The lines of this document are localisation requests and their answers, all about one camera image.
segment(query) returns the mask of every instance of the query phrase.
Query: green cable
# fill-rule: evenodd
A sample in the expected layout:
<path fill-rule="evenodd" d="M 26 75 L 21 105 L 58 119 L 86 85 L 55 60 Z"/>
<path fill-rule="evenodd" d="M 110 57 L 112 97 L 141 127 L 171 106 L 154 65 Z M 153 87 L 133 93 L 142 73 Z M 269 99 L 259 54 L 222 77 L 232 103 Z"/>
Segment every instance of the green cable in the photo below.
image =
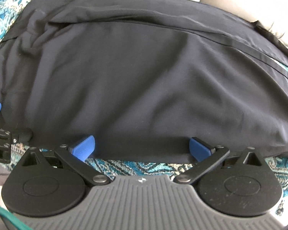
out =
<path fill-rule="evenodd" d="M 32 230 L 30 227 L 21 222 L 16 216 L 2 207 L 0 207 L 0 216 L 8 219 L 17 228 L 17 230 Z"/>

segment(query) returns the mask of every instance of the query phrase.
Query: black bracket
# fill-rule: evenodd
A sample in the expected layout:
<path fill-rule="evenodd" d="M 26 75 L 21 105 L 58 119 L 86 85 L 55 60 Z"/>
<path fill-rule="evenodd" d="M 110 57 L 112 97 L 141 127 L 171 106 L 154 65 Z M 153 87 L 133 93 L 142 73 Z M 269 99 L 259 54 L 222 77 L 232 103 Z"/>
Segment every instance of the black bracket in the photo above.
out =
<path fill-rule="evenodd" d="M 219 166 L 229 156 L 229 154 L 230 151 L 228 148 L 224 146 L 216 147 L 216 152 L 214 154 L 212 154 L 205 160 L 197 163 L 191 169 L 176 176 L 174 178 L 174 182 L 179 184 L 196 183 L 203 175 Z"/>
<path fill-rule="evenodd" d="M 24 143 L 32 138 L 30 129 L 7 131 L 0 129 L 0 163 L 11 162 L 11 144 Z"/>
<path fill-rule="evenodd" d="M 41 152 L 30 147 L 25 152 L 2 187 L 8 210 L 28 217 L 61 214 L 80 203 L 88 187 L 110 183 L 66 148 Z"/>

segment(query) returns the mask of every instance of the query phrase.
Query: bolt head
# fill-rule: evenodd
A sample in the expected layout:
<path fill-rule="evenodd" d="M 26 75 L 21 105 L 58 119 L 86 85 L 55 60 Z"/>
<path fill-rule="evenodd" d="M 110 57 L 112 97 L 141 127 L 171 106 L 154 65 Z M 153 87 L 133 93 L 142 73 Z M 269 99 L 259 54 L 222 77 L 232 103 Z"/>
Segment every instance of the bolt head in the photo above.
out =
<path fill-rule="evenodd" d="M 96 183 L 104 183 L 108 180 L 105 175 L 96 175 L 93 177 L 93 181 Z"/>
<path fill-rule="evenodd" d="M 191 178 L 188 175 L 178 175 L 176 176 L 177 181 L 179 182 L 189 182 L 191 181 Z"/>

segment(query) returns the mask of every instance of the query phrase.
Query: metal screw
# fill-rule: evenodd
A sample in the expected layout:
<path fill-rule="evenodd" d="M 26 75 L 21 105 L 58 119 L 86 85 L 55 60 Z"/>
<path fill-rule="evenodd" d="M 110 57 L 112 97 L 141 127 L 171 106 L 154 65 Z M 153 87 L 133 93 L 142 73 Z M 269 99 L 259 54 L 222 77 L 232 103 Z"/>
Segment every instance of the metal screw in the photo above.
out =
<path fill-rule="evenodd" d="M 178 175 L 176 176 L 177 181 L 179 182 L 189 182 L 191 178 L 188 175 Z"/>
<path fill-rule="evenodd" d="M 104 183 L 108 180 L 108 177 L 105 175 L 96 175 L 93 177 L 93 181 L 96 183 Z"/>
<path fill-rule="evenodd" d="M 138 179 L 137 181 L 143 184 L 143 183 L 146 182 L 147 180 L 146 180 L 144 177 L 141 177 L 141 178 Z"/>

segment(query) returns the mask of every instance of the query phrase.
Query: patterned bedspread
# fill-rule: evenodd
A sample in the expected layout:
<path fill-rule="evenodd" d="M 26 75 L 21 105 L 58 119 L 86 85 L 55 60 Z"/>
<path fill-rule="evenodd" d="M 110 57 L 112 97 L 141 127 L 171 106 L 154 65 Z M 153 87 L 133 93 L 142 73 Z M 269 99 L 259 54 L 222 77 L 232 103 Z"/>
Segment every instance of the patterned bedspread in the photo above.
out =
<path fill-rule="evenodd" d="M 0 0 L 0 41 L 30 1 L 31 0 Z M 279 62 L 277 63 L 288 71 L 288 68 L 285 65 Z M 12 161 L 9 165 L 5 165 L 5 167 L 12 170 L 27 148 L 28 147 L 23 144 L 13 145 Z M 270 157 L 266 158 L 266 162 L 282 184 L 284 192 L 283 200 L 279 205 L 276 214 L 282 218 L 288 217 L 288 158 Z M 160 174 L 167 174 L 173 179 L 174 176 L 192 167 L 192 164 L 139 163 L 92 158 L 88 158 L 86 163 L 111 179 L 116 175 Z"/>

